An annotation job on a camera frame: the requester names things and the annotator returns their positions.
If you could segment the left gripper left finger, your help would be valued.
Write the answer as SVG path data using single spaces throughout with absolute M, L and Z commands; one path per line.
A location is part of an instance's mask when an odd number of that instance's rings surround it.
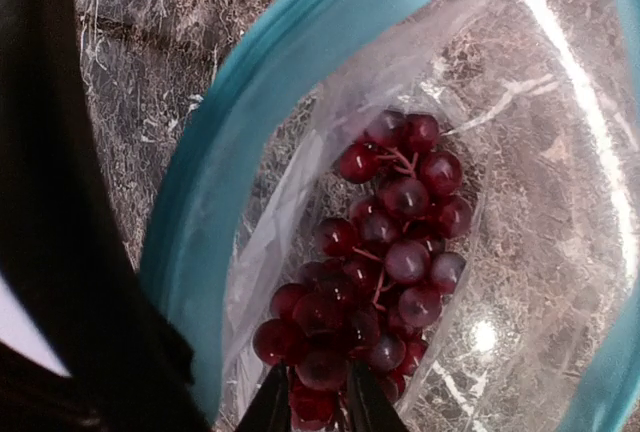
M 285 364 L 270 369 L 235 431 L 291 431 L 288 369 Z

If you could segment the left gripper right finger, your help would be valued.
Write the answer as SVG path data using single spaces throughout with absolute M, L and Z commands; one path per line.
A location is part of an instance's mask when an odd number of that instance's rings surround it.
M 354 432 L 408 432 L 368 366 L 354 361 L 347 376 L 347 413 Z

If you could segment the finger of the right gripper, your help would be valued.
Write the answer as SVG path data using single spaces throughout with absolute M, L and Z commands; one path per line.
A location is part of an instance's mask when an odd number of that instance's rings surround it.
M 1 0 L 1 271 L 111 431 L 204 431 L 190 350 L 144 297 L 112 215 L 74 0 Z

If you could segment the purple fake grape bunch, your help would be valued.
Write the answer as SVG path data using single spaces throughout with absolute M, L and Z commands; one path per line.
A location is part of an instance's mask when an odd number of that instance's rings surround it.
M 460 160 L 428 113 L 386 109 L 337 161 L 338 175 L 373 184 L 346 216 L 321 220 L 319 258 L 279 286 L 252 340 L 268 367 L 288 369 L 291 431 L 351 431 L 347 376 L 364 362 L 392 405 L 405 394 L 466 267 L 448 249 L 471 227 Z

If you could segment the clear zip bag blue seal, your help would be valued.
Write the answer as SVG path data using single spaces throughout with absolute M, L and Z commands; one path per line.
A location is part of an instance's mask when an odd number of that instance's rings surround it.
M 232 430 L 294 321 L 296 429 L 357 357 L 412 431 L 619 431 L 639 397 L 639 0 L 278 0 L 156 199 L 140 279 Z

